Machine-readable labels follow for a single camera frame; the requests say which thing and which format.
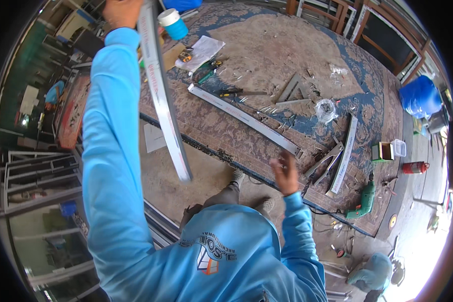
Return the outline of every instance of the green power drill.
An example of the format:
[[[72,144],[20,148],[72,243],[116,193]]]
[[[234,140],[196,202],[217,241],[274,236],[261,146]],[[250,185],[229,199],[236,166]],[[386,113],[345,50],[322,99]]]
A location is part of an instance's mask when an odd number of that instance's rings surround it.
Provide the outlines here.
[[[374,185],[374,174],[369,175],[368,185],[362,190],[361,204],[357,205],[353,210],[347,210],[344,215],[347,219],[359,218],[368,214],[372,210],[372,204],[376,195],[376,186]]]

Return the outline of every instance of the concrete floor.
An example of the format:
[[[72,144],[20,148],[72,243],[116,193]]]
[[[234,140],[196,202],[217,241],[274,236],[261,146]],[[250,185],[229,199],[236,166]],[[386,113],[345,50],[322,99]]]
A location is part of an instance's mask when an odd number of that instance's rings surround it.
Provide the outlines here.
[[[229,183],[233,168],[212,156],[185,145],[187,158],[193,172],[193,181],[190,184],[183,184],[178,180],[166,147],[152,153],[146,153],[144,125],[145,122],[141,120],[139,152],[144,197],[179,224],[184,208],[195,203],[202,204],[208,197],[218,193]],[[347,226],[343,226],[340,230],[334,230],[329,226],[330,223],[335,221],[332,217],[313,214],[313,237],[320,260],[343,263],[347,267],[354,267],[363,258],[369,258],[375,252],[387,255],[392,249],[394,238],[399,234],[397,256],[402,257],[405,261],[406,279],[400,287],[389,287],[385,297],[388,301],[403,301],[414,298],[434,267],[444,244],[443,238],[446,238],[447,234],[447,232],[441,230],[437,232],[436,240],[434,237],[430,237],[432,234],[427,234],[426,227],[435,210],[412,201],[413,196],[415,198],[423,197],[423,199],[431,201],[437,201],[442,196],[440,192],[444,192],[446,173],[443,173],[443,171],[446,168],[444,167],[443,170],[441,166],[441,154],[441,148],[439,151],[435,142],[433,148],[431,148],[426,138],[415,136],[413,161],[427,161],[430,162],[431,166],[427,173],[409,177],[408,191],[398,214],[398,223],[386,242],[360,234]],[[255,206],[267,196],[275,200],[275,207],[271,216],[277,230],[281,233],[284,202],[280,192],[265,184],[258,184],[256,180],[250,180],[248,177],[244,179],[240,193],[240,204]],[[346,248],[351,253],[352,258],[337,259],[331,245]],[[423,251],[426,248],[432,252],[424,253]],[[423,252],[425,270],[431,267],[431,270],[421,276],[419,269],[412,269],[412,263],[417,261],[420,252]],[[345,279],[326,275],[326,289],[352,291],[353,301],[363,301],[365,294],[357,288],[345,284],[344,281]]]

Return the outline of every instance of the small box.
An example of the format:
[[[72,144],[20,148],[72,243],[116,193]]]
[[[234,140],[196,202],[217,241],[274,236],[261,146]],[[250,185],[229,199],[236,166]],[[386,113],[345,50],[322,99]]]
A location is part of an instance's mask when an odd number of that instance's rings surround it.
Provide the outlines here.
[[[372,145],[372,161],[394,160],[393,145],[390,142],[379,142]]]

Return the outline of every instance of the pants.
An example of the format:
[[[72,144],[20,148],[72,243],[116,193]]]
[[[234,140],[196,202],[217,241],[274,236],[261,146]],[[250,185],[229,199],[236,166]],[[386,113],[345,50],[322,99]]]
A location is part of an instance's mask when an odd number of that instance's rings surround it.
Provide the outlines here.
[[[188,207],[183,212],[183,218],[180,223],[180,232],[183,230],[183,227],[190,221],[191,218],[199,211],[204,208],[207,208],[216,204],[239,204],[238,199],[240,196],[240,189],[238,184],[234,181],[230,182],[223,190],[220,191],[217,195],[211,196],[208,198],[203,205],[195,204],[193,207]],[[272,220],[270,215],[265,211],[262,205],[259,205],[255,208],[260,212],[266,219]]]

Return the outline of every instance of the shoe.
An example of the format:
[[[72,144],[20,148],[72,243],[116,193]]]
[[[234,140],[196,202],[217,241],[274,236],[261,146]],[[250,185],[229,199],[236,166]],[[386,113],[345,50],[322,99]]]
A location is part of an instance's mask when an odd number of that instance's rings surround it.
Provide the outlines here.
[[[233,171],[233,176],[231,177],[231,181],[234,181],[238,184],[238,189],[242,185],[243,178],[245,178],[245,173],[240,170]]]
[[[273,202],[273,199],[268,197],[266,200],[264,200],[264,202],[260,203],[259,206],[255,207],[255,209],[259,212],[263,210],[269,214],[274,205],[275,203]]]

